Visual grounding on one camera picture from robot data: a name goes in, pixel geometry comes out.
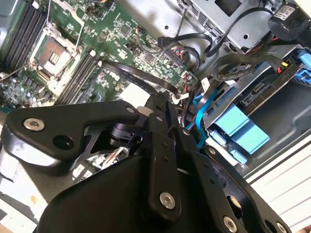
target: red wire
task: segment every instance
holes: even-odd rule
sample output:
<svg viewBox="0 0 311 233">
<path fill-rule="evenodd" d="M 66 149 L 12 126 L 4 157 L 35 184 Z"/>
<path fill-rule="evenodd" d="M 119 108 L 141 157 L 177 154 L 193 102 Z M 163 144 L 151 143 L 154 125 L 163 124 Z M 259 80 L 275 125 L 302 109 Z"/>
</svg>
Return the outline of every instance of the red wire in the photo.
<svg viewBox="0 0 311 233">
<path fill-rule="evenodd" d="M 189 127 L 189 131 L 193 128 L 193 126 L 195 125 L 195 120 L 196 119 L 196 115 L 194 116 L 193 120 L 192 120 L 192 124 L 191 126 Z"/>
</svg>

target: metal panel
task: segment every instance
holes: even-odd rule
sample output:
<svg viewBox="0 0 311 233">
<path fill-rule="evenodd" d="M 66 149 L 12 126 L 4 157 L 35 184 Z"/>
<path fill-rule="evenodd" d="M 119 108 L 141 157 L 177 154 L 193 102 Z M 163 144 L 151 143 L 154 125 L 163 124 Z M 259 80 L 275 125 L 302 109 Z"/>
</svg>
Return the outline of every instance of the metal panel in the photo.
<svg viewBox="0 0 311 233">
<path fill-rule="evenodd" d="M 193 3 L 190 9 L 192 16 L 204 29 L 216 37 L 224 34 L 244 11 L 259 5 L 259 0 L 240 0 L 241 5 L 229 16 L 214 0 L 191 1 Z M 227 42 L 231 41 L 233 46 L 238 48 L 240 52 L 242 52 L 242 47 L 252 48 L 269 32 L 266 22 L 270 17 L 271 15 L 267 12 L 256 12 L 246 16 L 232 28 Z"/>
</svg>

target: motherboard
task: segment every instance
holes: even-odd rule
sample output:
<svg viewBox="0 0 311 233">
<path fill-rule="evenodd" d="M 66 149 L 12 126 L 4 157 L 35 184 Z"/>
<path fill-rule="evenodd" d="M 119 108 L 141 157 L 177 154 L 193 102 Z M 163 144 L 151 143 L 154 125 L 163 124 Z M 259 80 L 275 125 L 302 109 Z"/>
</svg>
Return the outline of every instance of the motherboard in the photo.
<svg viewBox="0 0 311 233">
<path fill-rule="evenodd" d="M 103 68 L 105 60 L 136 67 L 180 92 L 196 82 L 174 51 L 147 52 L 141 43 L 156 49 L 148 29 L 112 0 L 26 0 L 0 51 L 2 108 L 127 100 L 122 93 L 130 82 Z"/>
</svg>

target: screw hole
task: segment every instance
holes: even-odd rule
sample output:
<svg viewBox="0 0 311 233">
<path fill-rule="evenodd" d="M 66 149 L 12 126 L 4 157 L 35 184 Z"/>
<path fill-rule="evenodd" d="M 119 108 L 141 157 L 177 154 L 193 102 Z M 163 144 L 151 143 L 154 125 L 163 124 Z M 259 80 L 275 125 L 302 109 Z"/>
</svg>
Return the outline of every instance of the screw hole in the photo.
<svg viewBox="0 0 311 233">
<path fill-rule="evenodd" d="M 277 233 L 276 228 L 271 222 L 269 222 L 268 220 L 265 220 L 264 222 L 272 233 Z"/>
<path fill-rule="evenodd" d="M 166 157 L 166 156 L 165 156 L 165 157 L 163 157 L 163 158 L 162 158 L 162 160 L 163 160 L 163 162 L 165 162 L 165 163 L 168 163 L 168 162 L 169 162 L 169 158 L 168 158 L 168 157 Z"/>
<path fill-rule="evenodd" d="M 73 140 L 65 135 L 58 135 L 53 138 L 53 144 L 61 150 L 70 150 L 74 147 Z"/>
<path fill-rule="evenodd" d="M 142 136 L 137 136 L 137 137 L 134 138 L 134 142 L 135 142 L 136 144 L 141 143 L 142 140 L 143 140 Z"/>
</svg>

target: black cable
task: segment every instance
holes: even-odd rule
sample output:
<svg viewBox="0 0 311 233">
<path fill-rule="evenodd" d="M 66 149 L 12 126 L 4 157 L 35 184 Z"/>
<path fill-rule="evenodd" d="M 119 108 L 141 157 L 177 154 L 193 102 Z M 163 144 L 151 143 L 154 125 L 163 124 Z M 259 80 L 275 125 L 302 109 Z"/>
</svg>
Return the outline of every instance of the black cable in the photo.
<svg viewBox="0 0 311 233">
<path fill-rule="evenodd" d="M 137 86 L 139 86 L 141 89 L 143 89 L 144 91 L 146 91 L 148 94 L 154 94 L 157 93 L 157 91 L 148 83 L 144 82 L 143 80 L 136 78 L 135 76 L 133 76 L 132 74 L 116 67 L 116 66 L 112 66 L 107 62 L 103 62 L 102 64 L 103 68 L 112 71 L 114 73 L 116 73 L 117 75 L 119 75 L 121 78 L 126 79 L 127 81 L 129 81 L 130 83 L 133 83 Z"/>
<path fill-rule="evenodd" d="M 201 87 L 201 82 L 197 82 L 196 85 L 193 87 L 193 89 L 190 91 L 189 93 L 189 98 L 187 98 L 185 100 L 185 104 L 184 104 L 184 110 L 183 113 L 181 115 L 181 119 L 180 119 L 180 123 L 182 127 L 186 127 L 186 117 L 187 117 L 187 113 L 188 113 L 188 109 L 197 93 L 197 90 Z"/>
<path fill-rule="evenodd" d="M 201 58 L 200 54 L 195 48 L 189 47 L 189 46 L 180 46 L 179 50 L 183 50 L 184 52 L 182 53 L 182 56 L 184 55 L 185 52 L 189 53 L 191 56 L 193 56 L 196 60 L 194 67 L 191 67 L 190 70 L 192 73 L 196 72 L 199 67 L 201 66 Z"/>
<path fill-rule="evenodd" d="M 129 66 L 127 64 L 119 63 L 119 62 L 110 62 L 110 61 L 103 61 L 103 66 L 110 65 L 113 67 L 117 67 L 127 73 L 137 75 L 141 77 L 143 80 L 149 81 L 151 83 L 157 84 L 164 89 L 172 92 L 173 94 L 178 94 L 178 89 L 173 86 L 172 84 L 168 83 L 167 81 L 157 78 L 156 76 L 153 76 L 151 74 L 148 74 L 140 69 L 137 69 L 135 67 Z"/>
<path fill-rule="evenodd" d="M 171 43 L 174 42 L 178 42 L 178 41 L 182 41 L 182 40 L 188 40 L 188 39 L 194 39 L 194 38 L 199 38 L 199 39 L 204 39 L 207 40 L 209 42 L 209 46 L 204 50 L 204 55 L 206 57 L 211 57 L 213 55 L 215 55 L 215 53 L 220 49 L 220 47 L 223 45 L 225 39 L 227 38 L 227 36 L 229 35 L 230 31 L 232 30 L 232 28 L 244 17 L 246 17 L 247 15 L 254 13 L 254 12 L 260 12 L 260 11 L 265 11 L 270 13 L 271 15 L 273 15 L 273 13 L 266 9 L 266 8 L 251 8 L 248 9 L 246 11 L 244 11 L 242 14 L 240 14 L 240 16 L 233 22 L 233 24 L 229 27 L 229 29 L 227 30 L 227 32 L 223 35 L 223 37 L 218 41 L 218 43 L 216 44 L 216 46 L 214 46 L 214 48 L 212 48 L 212 44 L 213 44 L 213 39 L 209 36 L 206 35 L 204 33 L 191 33 L 191 34 L 186 34 L 186 35 L 180 35 L 174 38 L 171 37 L 159 37 L 157 39 L 158 41 L 158 46 L 160 48 L 165 48 L 166 46 L 169 46 Z"/>
<path fill-rule="evenodd" d="M 187 9 L 185 8 L 183 16 L 181 18 L 181 22 L 179 24 L 179 27 L 178 27 L 178 30 L 177 30 L 177 33 L 176 33 L 176 36 L 179 36 L 180 30 L 181 30 L 181 26 L 183 25 L 183 22 L 184 22 L 185 17 L 186 17 L 186 13 L 187 13 Z"/>
<path fill-rule="evenodd" d="M 283 60 L 272 55 L 250 57 L 243 54 L 232 53 L 219 58 L 215 62 L 213 67 L 213 77 L 220 82 L 235 80 L 253 73 L 255 71 L 255 65 L 261 64 L 263 62 L 268 62 L 276 71 L 280 66 L 282 66 Z M 247 64 L 252 66 L 246 70 L 238 71 L 232 74 L 219 74 L 219 67 L 231 64 Z"/>
<path fill-rule="evenodd" d="M 211 97 L 211 95 L 214 93 L 214 91 L 218 88 L 219 84 L 221 82 L 214 80 L 208 90 L 204 93 L 204 95 L 202 96 L 202 98 L 200 99 L 200 101 L 197 103 L 197 105 L 195 106 L 195 109 L 197 111 L 199 111 L 205 104 L 206 102 L 209 100 L 209 98 Z"/>
<path fill-rule="evenodd" d="M 213 39 L 209 35 L 206 35 L 204 33 L 190 33 L 186 35 L 180 35 L 174 38 L 171 37 L 159 37 L 158 38 L 158 46 L 164 47 L 167 45 L 170 45 L 171 43 L 182 41 L 182 40 L 189 40 L 189 39 L 203 39 L 207 40 L 209 42 L 209 46 L 205 49 L 204 54 L 208 53 L 213 45 Z"/>
<path fill-rule="evenodd" d="M 225 39 L 227 38 L 227 36 L 229 35 L 231 29 L 241 20 L 243 19 L 244 17 L 246 17 L 247 15 L 251 14 L 251 13 L 254 13 L 254 12 L 259 12 L 259 11 L 265 11 L 265 12 L 268 12 L 270 13 L 271 15 L 273 15 L 273 13 L 266 9 L 266 8 L 251 8 L 251 9 L 248 9 L 246 11 L 244 11 L 242 14 L 240 14 L 240 16 L 233 22 L 233 24 L 229 27 L 229 29 L 227 30 L 227 32 L 223 35 L 223 37 L 218 41 L 217 45 L 211 50 L 209 51 L 208 53 L 205 54 L 206 57 L 211 57 L 213 56 L 219 49 L 220 47 L 223 45 Z"/>
</svg>

